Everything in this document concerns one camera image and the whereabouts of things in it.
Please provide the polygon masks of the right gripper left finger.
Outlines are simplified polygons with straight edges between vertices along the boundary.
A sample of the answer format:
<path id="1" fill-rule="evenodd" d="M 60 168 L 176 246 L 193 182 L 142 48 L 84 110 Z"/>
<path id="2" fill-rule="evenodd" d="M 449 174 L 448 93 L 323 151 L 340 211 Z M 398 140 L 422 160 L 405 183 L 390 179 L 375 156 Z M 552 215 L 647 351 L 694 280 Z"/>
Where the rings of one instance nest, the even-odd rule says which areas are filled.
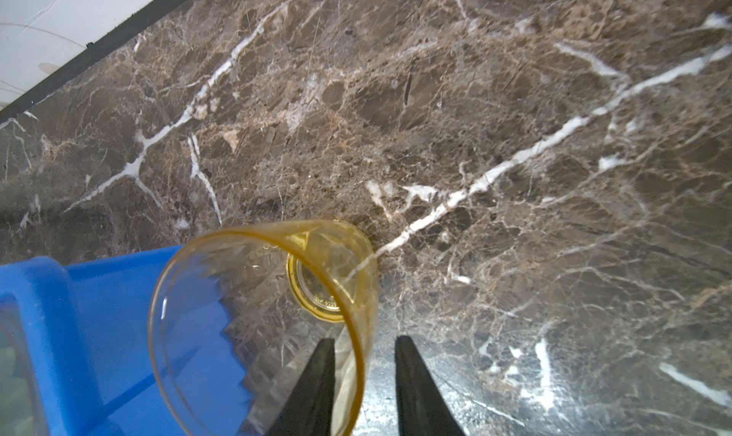
<path id="1" fill-rule="evenodd" d="M 331 434 L 336 387 L 335 340 L 321 340 L 266 435 Z"/>

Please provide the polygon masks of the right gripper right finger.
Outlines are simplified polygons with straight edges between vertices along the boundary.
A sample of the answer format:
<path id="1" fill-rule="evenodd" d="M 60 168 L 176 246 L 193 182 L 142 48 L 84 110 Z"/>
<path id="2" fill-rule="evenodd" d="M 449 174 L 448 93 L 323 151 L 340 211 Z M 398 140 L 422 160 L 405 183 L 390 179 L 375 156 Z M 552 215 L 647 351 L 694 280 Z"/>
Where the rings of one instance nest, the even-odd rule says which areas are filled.
<path id="1" fill-rule="evenodd" d="M 400 435 L 463 436 L 411 337 L 396 338 L 395 361 Z"/>

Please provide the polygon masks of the yellow translucent cup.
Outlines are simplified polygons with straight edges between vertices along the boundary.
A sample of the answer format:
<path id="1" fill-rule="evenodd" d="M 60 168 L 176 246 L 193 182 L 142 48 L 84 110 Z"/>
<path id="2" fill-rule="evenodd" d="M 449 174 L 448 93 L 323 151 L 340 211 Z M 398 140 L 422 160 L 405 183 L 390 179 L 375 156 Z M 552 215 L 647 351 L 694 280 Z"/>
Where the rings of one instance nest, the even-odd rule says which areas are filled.
<path id="1" fill-rule="evenodd" d="M 335 344 L 330 431 L 352 433 L 379 319 L 367 237 L 339 220 L 226 228 L 173 254 L 148 312 L 161 395 L 188 435 L 262 435 L 316 346 Z"/>

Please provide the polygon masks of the green translucent cup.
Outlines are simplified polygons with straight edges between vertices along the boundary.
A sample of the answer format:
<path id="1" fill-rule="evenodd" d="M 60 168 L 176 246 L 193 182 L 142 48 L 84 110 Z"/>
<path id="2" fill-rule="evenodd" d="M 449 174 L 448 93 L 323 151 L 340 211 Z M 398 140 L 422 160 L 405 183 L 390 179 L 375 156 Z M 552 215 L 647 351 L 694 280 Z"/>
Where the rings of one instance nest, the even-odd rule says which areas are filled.
<path id="1" fill-rule="evenodd" d="M 27 339 L 12 308 L 1 312 L 1 434 L 49 434 Z"/>

